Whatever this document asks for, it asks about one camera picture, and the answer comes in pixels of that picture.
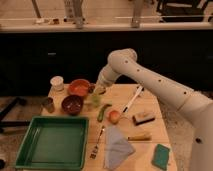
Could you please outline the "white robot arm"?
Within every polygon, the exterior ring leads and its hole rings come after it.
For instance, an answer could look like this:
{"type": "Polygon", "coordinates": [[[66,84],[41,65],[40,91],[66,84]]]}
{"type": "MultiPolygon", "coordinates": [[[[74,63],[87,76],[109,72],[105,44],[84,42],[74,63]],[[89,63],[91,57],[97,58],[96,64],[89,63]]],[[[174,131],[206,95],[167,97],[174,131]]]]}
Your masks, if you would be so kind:
{"type": "Polygon", "coordinates": [[[141,66],[137,63],[137,53],[131,48],[108,55],[96,84],[110,87],[121,75],[142,85],[194,126],[189,171],[213,171],[213,100],[141,66]]]}

